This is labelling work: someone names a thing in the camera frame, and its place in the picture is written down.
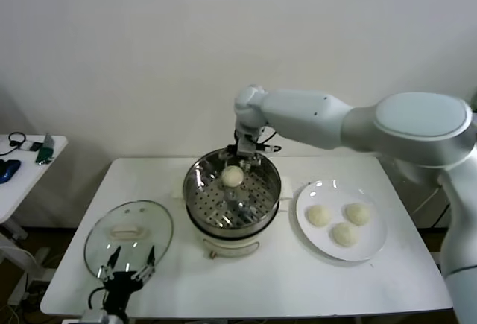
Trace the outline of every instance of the steamed bun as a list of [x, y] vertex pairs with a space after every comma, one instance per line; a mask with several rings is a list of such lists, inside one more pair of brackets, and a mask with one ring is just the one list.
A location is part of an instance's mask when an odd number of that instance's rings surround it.
[[344, 213], [351, 223], [356, 226], [364, 226], [371, 219], [369, 208], [363, 203], [351, 203], [346, 206]]
[[331, 221], [331, 211], [322, 205], [314, 205], [306, 211], [308, 221], [316, 227], [326, 226]]
[[239, 166], [227, 166], [222, 171], [221, 180], [225, 186], [236, 188], [244, 181], [244, 171]]
[[341, 222], [334, 226], [331, 230], [331, 235], [333, 240], [343, 247], [354, 246], [359, 240], [357, 228], [346, 222]]

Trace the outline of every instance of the white plate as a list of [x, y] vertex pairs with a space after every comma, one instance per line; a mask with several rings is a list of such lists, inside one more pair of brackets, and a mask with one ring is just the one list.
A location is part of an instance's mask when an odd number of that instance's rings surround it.
[[[331, 236], [334, 225], [348, 222], [344, 210], [350, 203], [364, 203], [371, 212], [370, 221], [357, 226], [359, 241], [352, 247], [335, 243]], [[323, 205], [332, 213], [327, 226], [313, 226], [306, 218], [310, 206]], [[345, 261], [365, 261], [375, 255], [385, 244], [387, 228], [376, 204], [361, 189], [347, 186], [338, 180], [317, 181], [306, 186], [297, 199], [297, 219], [305, 236], [326, 254]]]

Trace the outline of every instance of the glass lid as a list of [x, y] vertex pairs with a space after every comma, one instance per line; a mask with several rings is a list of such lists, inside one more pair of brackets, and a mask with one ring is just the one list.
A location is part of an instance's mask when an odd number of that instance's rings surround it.
[[140, 270], [151, 252], [157, 265], [169, 248], [173, 233], [172, 217], [164, 206], [148, 200], [124, 203], [105, 214], [89, 233], [84, 245], [86, 267], [99, 278], [101, 266], [107, 265], [119, 247], [113, 272]]

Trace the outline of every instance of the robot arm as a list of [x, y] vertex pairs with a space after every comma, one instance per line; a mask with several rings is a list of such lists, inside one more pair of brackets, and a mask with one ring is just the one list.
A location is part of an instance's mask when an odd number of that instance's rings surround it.
[[392, 95], [353, 108], [316, 91], [267, 92], [249, 86], [235, 99], [237, 153], [252, 156], [265, 126], [322, 149], [344, 146], [397, 160], [415, 182], [442, 185], [452, 223], [441, 251], [442, 273], [461, 323], [477, 318], [477, 148], [472, 111], [432, 93]]

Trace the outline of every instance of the computer mouse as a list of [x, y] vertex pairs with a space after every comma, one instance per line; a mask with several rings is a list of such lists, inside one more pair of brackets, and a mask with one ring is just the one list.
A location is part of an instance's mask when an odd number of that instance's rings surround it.
[[0, 184], [10, 180], [21, 164], [19, 160], [0, 160]]

